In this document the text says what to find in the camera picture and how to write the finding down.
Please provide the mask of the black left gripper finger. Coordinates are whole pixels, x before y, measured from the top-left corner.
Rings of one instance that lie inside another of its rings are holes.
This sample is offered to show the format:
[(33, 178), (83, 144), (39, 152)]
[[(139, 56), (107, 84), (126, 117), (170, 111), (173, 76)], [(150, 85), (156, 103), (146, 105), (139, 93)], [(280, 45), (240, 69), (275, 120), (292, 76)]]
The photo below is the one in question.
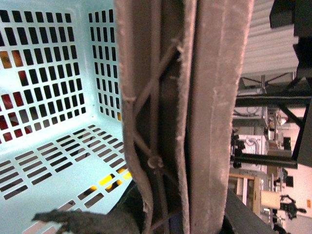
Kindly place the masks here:
[(36, 213), (32, 221), (54, 222), (61, 227), (58, 234), (139, 234), (134, 217), (123, 210), (112, 210), (108, 214), (80, 211), (58, 211)]

